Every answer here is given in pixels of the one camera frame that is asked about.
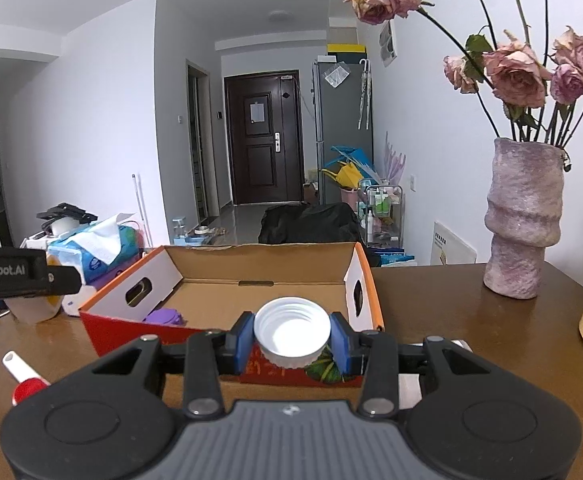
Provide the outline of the red orange cardboard box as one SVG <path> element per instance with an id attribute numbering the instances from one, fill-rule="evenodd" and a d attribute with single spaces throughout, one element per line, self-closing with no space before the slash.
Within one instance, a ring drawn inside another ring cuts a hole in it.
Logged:
<path id="1" fill-rule="evenodd" d="M 80 318 L 97 354 L 144 334 L 180 344 L 200 330 L 228 330 L 244 311 L 301 297 L 340 312 L 354 330 L 381 330 L 376 286 L 360 243 L 160 247 L 86 301 Z M 175 309 L 184 326 L 144 322 Z"/>

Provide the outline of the pink textured ceramic vase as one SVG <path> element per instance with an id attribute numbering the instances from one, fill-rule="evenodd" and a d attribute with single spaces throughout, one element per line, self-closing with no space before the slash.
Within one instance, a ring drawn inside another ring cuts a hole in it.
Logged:
<path id="1" fill-rule="evenodd" d="M 538 296 L 545 250 L 561 239 L 563 194 L 562 150 L 546 143 L 494 141 L 485 286 L 517 300 Z"/>

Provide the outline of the grey refrigerator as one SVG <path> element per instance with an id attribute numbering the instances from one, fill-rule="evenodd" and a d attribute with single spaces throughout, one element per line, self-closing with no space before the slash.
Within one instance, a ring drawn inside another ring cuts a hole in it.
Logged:
<path id="1" fill-rule="evenodd" d="M 346 162 L 339 150 L 360 150 L 374 160 L 371 74 L 367 60 L 357 63 L 315 61 L 312 67 L 317 183 L 321 205 L 340 202 L 338 184 L 324 169 Z"/>

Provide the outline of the blue tissue pack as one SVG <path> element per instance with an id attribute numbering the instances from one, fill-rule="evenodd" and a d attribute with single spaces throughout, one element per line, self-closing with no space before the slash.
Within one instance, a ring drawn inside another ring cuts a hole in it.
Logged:
<path id="1" fill-rule="evenodd" d="M 82 283 L 90 284 L 139 256 L 136 228 L 133 214 L 118 214 L 56 238 L 46 252 L 62 266 L 73 266 Z"/>

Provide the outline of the purple object in box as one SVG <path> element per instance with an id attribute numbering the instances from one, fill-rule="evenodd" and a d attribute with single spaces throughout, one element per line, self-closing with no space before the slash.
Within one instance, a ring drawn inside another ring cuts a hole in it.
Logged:
<path id="1" fill-rule="evenodd" d="M 166 326 L 184 326 L 186 324 L 180 312 L 167 308 L 152 311 L 146 316 L 144 322 L 147 324 Z"/>

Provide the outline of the yellow box on refrigerator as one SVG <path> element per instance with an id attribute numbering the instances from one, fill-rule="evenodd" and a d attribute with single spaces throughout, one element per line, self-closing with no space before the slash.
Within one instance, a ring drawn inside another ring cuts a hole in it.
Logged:
<path id="1" fill-rule="evenodd" d="M 365 54 L 366 47 L 363 44 L 328 44 L 327 53 L 336 54 Z"/>

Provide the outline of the dark brown entrance door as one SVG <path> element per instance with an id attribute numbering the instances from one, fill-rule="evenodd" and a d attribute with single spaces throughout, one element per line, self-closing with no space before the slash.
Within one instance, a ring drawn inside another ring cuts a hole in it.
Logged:
<path id="1" fill-rule="evenodd" d="M 233 201 L 299 202 L 303 138 L 295 70 L 224 79 Z"/>

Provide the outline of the metal trolley with bottles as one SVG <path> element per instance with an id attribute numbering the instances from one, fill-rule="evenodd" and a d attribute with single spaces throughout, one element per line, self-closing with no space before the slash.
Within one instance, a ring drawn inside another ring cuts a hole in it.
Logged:
<path id="1" fill-rule="evenodd" d="M 357 217 L 365 242 L 380 248 L 404 249 L 404 191 L 400 185 L 372 185 L 365 179 L 357 190 Z"/>

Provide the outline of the red white lint brush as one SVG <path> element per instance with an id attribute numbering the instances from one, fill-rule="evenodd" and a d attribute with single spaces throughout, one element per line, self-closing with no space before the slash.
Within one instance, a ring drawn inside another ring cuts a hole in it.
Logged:
<path id="1" fill-rule="evenodd" d="M 8 351 L 2 359 L 3 366 L 17 382 L 11 395 L 11 404 L 18 405 L 29 396 L 33 396 L 47 387 L 50 382 L 37 373 L 34 368 L 22 359 L 14 350 Z"/>

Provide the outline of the white board against wall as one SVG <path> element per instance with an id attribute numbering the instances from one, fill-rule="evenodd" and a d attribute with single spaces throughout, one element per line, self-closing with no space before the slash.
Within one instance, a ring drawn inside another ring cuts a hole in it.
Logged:
<path id="1" fill-rule="evenodd" d="M 440 222 L 433 225 L 433 244 L 431 244 L 430 264 L 447 266 L 448 264 L 473 264 L 477 261 L 477 252 L 460 237 Z"/>

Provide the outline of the black bag on chair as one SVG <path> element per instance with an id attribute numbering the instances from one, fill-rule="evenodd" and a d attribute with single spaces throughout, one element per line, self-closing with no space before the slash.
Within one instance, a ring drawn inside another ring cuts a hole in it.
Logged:
<path id="1" fill-rule="evenodd" d="M 363 236 L 357 216 L 347 204 L 284 204 L 264 212 L 258 242 L 265 245 L 363 243 Z"/>

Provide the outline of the dried pink rose bouquet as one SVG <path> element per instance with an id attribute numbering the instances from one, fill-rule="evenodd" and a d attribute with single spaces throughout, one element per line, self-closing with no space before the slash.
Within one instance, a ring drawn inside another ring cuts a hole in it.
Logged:
<path id="1" fill-rule="evenodd" d="M 515 0 L 515 6 L 523 25 L 523 39 L 505 30 L 506 41 L 500 42 L 485 0 L 478 1 L 485 24 L 462 44 L 426 10 L 435 6 L 433 2 L 343 0 L 349 3 L 357 21 L 367 25 L 389 24 L 394 18 L 408 18 L 412 13 L 425 18 L 461 52 L 443 59 L 445 78 L 456 92 L 478 97 L 497 138 L 501 135 L 480 96 L 481 86 L 487 86 L 501 101 L 512 140 L 544 142 L 566 151 L 583 119 L 583 33 L 567 26 L 549 41 L 549 0 L 543 0 L 544 47 L 538 56 L 531 44 L 531 27 L 521 0 Z M 545 123 L 547 99 L 551 99 L 553 108 Z"/>

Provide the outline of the white tape roll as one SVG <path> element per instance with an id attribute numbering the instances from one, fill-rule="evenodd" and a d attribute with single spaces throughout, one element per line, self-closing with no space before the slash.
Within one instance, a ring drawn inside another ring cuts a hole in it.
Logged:
<path id="1" fill-rule="evenodd" d="M 20 322 L 48 321 L 61 310 L 62 295 L 54 269 L 39 250 L 15 249 L 9 255 L 9 273 L 4 276 L 6 305 Z"/>

